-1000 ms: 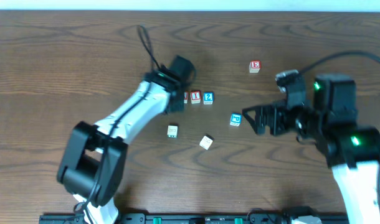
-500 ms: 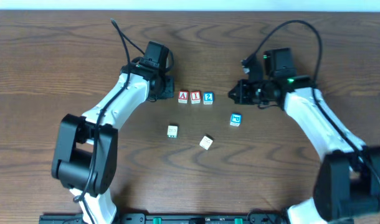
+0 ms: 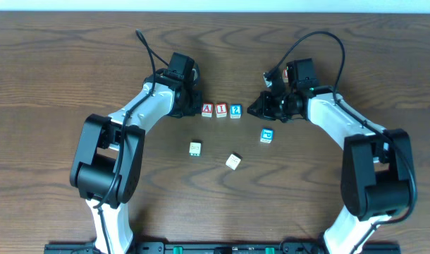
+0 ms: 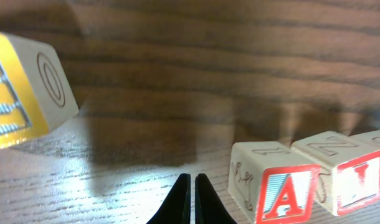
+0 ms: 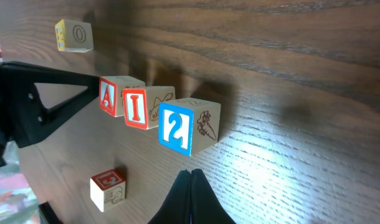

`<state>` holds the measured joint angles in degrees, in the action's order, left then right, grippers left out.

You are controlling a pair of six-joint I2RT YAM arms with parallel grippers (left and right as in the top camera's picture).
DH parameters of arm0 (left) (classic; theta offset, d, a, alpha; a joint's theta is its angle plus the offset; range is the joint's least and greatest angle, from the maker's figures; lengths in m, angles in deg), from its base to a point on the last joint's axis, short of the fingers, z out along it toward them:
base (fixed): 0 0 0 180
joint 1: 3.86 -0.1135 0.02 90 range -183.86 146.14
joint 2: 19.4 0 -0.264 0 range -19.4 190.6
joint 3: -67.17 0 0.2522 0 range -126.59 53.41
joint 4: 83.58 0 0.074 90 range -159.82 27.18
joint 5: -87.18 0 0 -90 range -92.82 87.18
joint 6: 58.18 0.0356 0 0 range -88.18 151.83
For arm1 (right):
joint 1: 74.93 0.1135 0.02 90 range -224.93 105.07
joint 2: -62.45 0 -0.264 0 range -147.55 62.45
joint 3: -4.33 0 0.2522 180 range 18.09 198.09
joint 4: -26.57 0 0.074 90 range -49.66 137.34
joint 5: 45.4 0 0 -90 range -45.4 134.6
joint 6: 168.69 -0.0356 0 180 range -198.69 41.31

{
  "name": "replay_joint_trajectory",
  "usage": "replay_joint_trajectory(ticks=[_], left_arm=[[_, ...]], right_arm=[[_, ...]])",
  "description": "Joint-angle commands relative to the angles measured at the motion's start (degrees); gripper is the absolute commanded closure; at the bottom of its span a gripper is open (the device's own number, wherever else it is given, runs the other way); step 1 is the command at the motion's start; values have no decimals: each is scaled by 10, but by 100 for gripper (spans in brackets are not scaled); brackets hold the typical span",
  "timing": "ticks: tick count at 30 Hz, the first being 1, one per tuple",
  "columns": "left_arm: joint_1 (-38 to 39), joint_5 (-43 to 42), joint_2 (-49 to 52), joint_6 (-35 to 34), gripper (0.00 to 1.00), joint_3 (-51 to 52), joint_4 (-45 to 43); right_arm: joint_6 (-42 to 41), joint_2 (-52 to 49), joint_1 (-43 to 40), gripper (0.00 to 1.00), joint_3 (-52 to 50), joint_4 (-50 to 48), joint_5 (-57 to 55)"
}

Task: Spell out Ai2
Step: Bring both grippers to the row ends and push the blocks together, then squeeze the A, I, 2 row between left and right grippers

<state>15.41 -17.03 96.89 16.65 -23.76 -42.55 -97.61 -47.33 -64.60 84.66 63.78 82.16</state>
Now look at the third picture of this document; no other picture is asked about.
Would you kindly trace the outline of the white block green side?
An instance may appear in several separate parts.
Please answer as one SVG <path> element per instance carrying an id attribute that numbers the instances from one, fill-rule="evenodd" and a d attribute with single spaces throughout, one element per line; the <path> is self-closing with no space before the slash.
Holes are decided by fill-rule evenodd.
<path id="1" fill-rule="evenodd" d="M 189 147 L 189 154 L 193 157 L 200 157 L 202 151 L 202 144 L 199 142 L 191 142 Z"/>

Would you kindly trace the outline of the red letter I block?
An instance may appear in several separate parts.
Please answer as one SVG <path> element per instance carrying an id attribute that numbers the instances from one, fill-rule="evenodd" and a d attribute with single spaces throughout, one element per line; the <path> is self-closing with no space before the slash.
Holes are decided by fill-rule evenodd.
<path id="1" fill-rule="evenodd" d="M 227 104 L 226 103 L 220 103 L 216 104 L 215 106 L 215 112 L 217 118 L 223 118 L 227 117 Z"/>

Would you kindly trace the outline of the red letter A block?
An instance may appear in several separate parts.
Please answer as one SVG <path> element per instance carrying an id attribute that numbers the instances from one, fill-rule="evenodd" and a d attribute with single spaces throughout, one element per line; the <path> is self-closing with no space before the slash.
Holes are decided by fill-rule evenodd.
<path id="1" fill-rule="evenodd" d="M 213 116 L 214 105 L 212 103 L 204 103 L 202 105 L 201 115 L 203 117 L 211 118 Z"/>

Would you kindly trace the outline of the blue number 2 block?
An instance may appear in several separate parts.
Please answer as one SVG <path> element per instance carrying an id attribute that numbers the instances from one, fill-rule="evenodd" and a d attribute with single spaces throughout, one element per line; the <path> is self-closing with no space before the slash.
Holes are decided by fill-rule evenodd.
<path id="1" fill-rule="evenodd" d="M 240 104 L 232 104 L 230 106 L 230 118 L 239 119 L 242 116 L 242 106 Z"/>

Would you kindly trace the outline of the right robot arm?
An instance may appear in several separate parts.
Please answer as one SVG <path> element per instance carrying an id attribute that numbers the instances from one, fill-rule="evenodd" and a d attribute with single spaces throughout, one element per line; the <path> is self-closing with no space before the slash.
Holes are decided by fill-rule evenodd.
<path id="1" fill-rule="evenodd" d="M 402 129 L 388 130 L 348 105 L 333 86 L 322 86 L 311 59 L 264 73 L 267 86 L 248 114 L 283 123 L 297 116 L 325 131 L 342 149 L 343 208 L 322 235 L 320 253 L 361 253 L 385 224 L 409 217 L 417 200 L 412 149 Z"/>

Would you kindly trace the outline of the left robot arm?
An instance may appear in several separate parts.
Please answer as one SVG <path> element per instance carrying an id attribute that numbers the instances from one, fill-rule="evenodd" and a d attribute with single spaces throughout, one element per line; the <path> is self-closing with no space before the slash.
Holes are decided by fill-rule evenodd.
<path id="1" fill-rule="evenodd" d="M 70 184 L 90 207 L 94 253 L 127 253 L 133 242 L 128 202 L 140 179 L 145 136 L 164 116 L 195 116 L 202 93 L 194 59 L 173 53 L 168 66 L 145 78 L 141 92 L 108 116 L 85 119 L 70 170 Z"/>

